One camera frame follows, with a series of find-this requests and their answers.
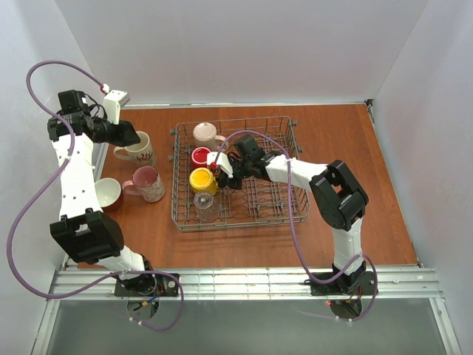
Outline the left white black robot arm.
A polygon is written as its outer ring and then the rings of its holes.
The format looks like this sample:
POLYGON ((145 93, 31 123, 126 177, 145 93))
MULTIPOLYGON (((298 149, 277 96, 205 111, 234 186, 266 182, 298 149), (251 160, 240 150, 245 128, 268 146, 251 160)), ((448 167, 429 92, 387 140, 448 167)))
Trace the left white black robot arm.
POLYGON ((101 118, 92 115, 82 91, 60 92, 58 99, 61 108, 48 120, 47 131, 58 162, 67 166, 60 175, 61 208, 59 220, 50 224, 52 238, 75 262, 104 266, 126 290, 151 293, 157 287, 151 264, 125 245, 118 222, 103 213, 93 173, 96 143, 125 147, 140 141, 132 124, 120 119, 129 95, 105 94, 101 118))

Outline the yellow mug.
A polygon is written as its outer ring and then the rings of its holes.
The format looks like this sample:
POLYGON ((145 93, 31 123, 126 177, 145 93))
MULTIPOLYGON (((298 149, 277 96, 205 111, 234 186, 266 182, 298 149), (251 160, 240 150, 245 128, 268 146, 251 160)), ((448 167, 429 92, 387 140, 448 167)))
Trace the yellow mug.
POLYGON ((195 194, 207 191, 212 195, 215 195, 218 191, 218 185, 214 174, 210 169, 205 167, 194 169, 191 172, 189 184, 195 194))

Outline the pink patterned mug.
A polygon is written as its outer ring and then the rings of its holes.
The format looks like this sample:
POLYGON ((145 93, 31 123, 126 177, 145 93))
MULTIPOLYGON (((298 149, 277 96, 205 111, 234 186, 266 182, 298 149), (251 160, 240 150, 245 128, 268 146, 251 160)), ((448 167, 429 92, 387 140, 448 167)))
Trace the pink patterned mug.
POLYGON ((136 195, 148 203, 156 203, 166 193, 158 171, 153 166, 142 166, 135 170, 132 179, 122 184, 125 194, 136 195))

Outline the dark red round mug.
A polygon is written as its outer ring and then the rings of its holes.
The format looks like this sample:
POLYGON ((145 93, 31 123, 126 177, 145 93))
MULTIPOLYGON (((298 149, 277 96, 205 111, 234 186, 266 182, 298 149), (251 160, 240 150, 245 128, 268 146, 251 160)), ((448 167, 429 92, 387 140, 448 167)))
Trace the dark red round mug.
POLYGON ((95 192, 104 212, 116 211, 123 205, 122 186, 114 178, 106 177, 98 180, 95 183, 95 192))

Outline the tall cream decorated mug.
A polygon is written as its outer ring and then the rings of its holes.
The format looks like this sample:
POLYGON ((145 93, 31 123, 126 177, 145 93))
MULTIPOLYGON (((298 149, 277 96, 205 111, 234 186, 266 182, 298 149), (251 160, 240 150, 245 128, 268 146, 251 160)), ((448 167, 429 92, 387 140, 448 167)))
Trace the tall cream decorated mug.
POLYGON ((137 167, 155 166, 156 157, 152 147, 150 137, 143 131, 137 131, 140 142, 131 146, 116 146, 113 155, 121 160, 131 161, 137 167))

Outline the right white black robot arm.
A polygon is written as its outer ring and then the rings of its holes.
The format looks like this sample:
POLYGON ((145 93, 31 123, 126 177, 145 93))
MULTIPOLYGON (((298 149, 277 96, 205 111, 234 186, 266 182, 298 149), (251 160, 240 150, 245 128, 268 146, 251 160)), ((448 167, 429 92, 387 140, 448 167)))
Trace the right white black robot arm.
POLYGON ((312 192, 322 219, 333 232, 334 261, 332 277, 320 280, 311 275, 310 279, 319 285, 337 285, 344 292, 357 289, 366 271, 361 225, 369 198, 354 174, 341 160, 316 164, 292 158, 283 148, 265 152, 252 131, 244 133, 234 143, 236 157, 221 151, 207 155, 207 166, 220 172, 218 186, 241 189, 244 179, 254 177, 286 183, 289 200, 294 186, 312 192))

